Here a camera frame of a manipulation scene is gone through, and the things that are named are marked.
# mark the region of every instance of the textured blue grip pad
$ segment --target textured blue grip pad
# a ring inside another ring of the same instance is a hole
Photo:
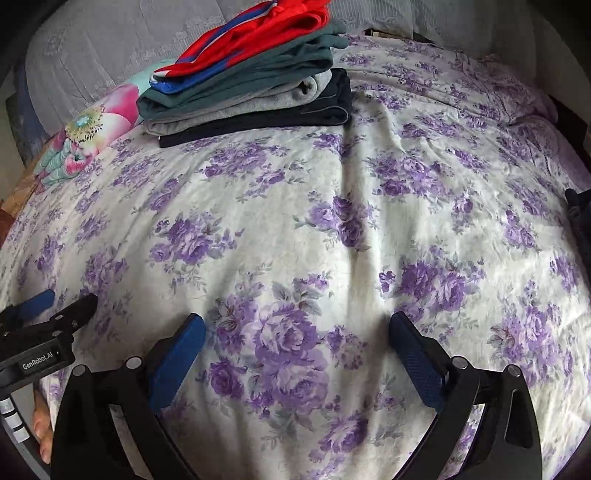
[[[30,322],[38,317],[42,312],[53,306],[56,294],[53,290],[46,290],[39,295],[34,296],[27,301],[17,305],[18,318],[24,322]]]
[[[176,343],[170,348],[154,375],[150,378],[148,402],[154,413],[170,406],[183,383],[195,357],[205,344],[205,324],[194,313],[185,329],[180,332]]]
[[[433,368],[423,350],[419,332],[405,320],[399,313],[390,318],[390,346],[398,354],[423,403],[439,413],[445,405],[442,391],[445,379]]]

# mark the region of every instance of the silver bolt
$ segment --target silver bolt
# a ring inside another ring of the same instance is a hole
[[[86,365],[76,365],[72,370],[72,375],[75,377],[81,377],[86,372]]]
[[[462,356],[455,356],[452,358],[452,363],[454,367],[459,368],[460,370],[468,368],[468,360]]]
[[[521,376],[521,369],[517,365],[509,365],[507,371],[514,377]]]
[[[125,366],[130,370],[135,370],[142,364],[142,359],[138,356],[133,356],[125,362]]]

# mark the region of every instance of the red and blue garment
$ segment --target red and blue garment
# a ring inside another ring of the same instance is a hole
[[[210,68],[211,77],[236,63],[324,27],[330,0],[268,0],[199,37],[176,61],[154,72],[156,82]]]

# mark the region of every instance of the floral bed sheet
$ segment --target floral bed sheet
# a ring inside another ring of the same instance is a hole
[[[202,315],[164,424],[202,478],[290,480],[390,479],[417,446],[434,413],[385,335],[403,310],[451,355],[522,368],[550,479],[591,423],[589,289],[563,199],[590,176],[549,100],[494,61],[350,42],[335,54],[350,125],[166,150],[135,128],[29,201],[0,304],[96,293],[74,344],[95,370]],[[54,418],[69,371],[43,381]]]

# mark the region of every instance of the green folded garment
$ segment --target green folded garment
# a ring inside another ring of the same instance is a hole
[[[139,114],[158,120],[210,107],[218,102],[316,75],[333,65],[332,48],[345,48],[345,26],[333,20],[326,27],[242,61],[203,83],[174,95],[153,88],[138,99]]]

